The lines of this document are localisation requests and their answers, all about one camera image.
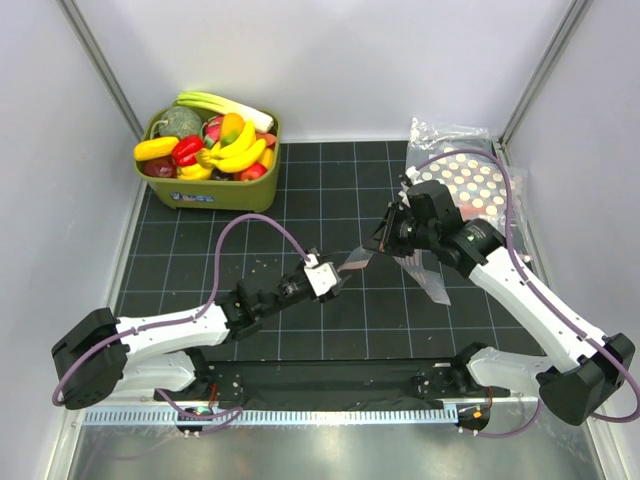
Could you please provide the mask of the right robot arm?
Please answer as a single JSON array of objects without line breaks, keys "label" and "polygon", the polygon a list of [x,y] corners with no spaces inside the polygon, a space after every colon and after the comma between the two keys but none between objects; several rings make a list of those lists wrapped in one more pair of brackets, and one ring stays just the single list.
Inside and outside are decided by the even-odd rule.
[{"label": "right robot arm", "polygon": [[541,356],[502,353],[476,344],[450,372],[463,396],[500,387],[537,397],[565,423],[599,418],[601,407],[623,384],[636,348],[624,334],[607,335],[580,317],[513,250],[510,235],[484,219],[463,219],[449,189],[437,181],[413,185],[387,211],[365,249],[409,259],[422,251],[483,289],[525,328]]}]

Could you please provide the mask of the yellow banana bunch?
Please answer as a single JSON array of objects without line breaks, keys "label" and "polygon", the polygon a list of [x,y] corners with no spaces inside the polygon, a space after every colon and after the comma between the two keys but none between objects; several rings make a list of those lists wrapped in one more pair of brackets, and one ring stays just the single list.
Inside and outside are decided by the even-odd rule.
[{"label": "yellow banana bunch", "polygon": [[233,143],[222,147],[218,142],[211,149],[204,147],[195,157],[203,168],[216,169],[223,173],[238,173],[252,166],[266,147],[266,140],[256,137],[254,122],[249,120]]}]

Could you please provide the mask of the clear pink zip bag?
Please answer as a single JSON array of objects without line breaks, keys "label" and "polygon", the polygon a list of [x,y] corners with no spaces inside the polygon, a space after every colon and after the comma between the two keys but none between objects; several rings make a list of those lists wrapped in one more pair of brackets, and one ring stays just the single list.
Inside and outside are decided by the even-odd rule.
[{"label": "clear pink zip bag", "polygon": [[[346,260],[337,267],[338,272],[363,270],[374,256],[381,256],[380,252],[366,250],[363,245],[354,249]],[[451,300],[446,291],[442,275],[427,270],[423,264],[422,251],[415,250],[408,257],[394,257],[395,262],[414,279],[432,302],[450,306]]]}]

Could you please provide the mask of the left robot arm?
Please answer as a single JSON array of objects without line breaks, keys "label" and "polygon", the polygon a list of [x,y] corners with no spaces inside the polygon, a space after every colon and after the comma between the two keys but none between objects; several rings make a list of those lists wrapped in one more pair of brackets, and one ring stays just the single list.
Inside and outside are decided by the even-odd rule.
[{"label": "left robot arm", "polygon": [[108,307],[93,310],[51,349],[58,375],[52,402],[79,410],[115,393],[157,389],[200,400],[212,377],[197,366],[192,349],[241,341],[291,306],[334,299],[343,283],[334,263],[312,249],[270,290],[240,280],[213,303],[183,311],[117,317]]}]

